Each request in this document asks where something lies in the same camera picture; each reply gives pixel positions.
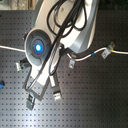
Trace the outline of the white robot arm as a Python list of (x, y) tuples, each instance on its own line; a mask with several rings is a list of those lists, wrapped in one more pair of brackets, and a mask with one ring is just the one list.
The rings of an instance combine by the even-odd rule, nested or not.
[(57, 72), (66, 53), (82, 53), (93, 40), (99, 0), (39, 0), (33, 28), (25, 39), (25, 55), (31, 65), (23, 88), (29, 93), (26, 106), (32, 110), (41, 101), (48, 84), (55, 100), (61, 98)]

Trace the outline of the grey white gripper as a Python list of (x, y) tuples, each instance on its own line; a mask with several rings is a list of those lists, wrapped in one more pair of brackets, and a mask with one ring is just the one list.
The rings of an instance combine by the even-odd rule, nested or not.
[[(40, 95), (38, 95), (33, 89), (32, 85), (28, 84), (29, 78), (32, 77), (33, 79), (36, 78), (36, 76), (39, 76), (37, 79), (37, 83), (43, 86), (43, 90)], [(48, 73), (48, 66), (45, 66), (45, 68), (42, 70), (42, 72), (39, 72), (39, 69), (37, 67), (32, 67), (30, 69), (30, 73), (28, 74), (25, 83), (23, 85), (23, 88), (29, 92), (31, 95), (28, 95), (26, 106), (28, 108), (33, 108), (35, 105), (35, 98), (38, 100), (43, 99), (43, 95), (45, 93), (45, 90), (47, 89), (47, 85), (52, 86), (53, 90), (53, 97), (55, 101), (58, 101), (62, 98), (60, 87), (58, 84), (58, 81), (53, 77), (50, 76)]]

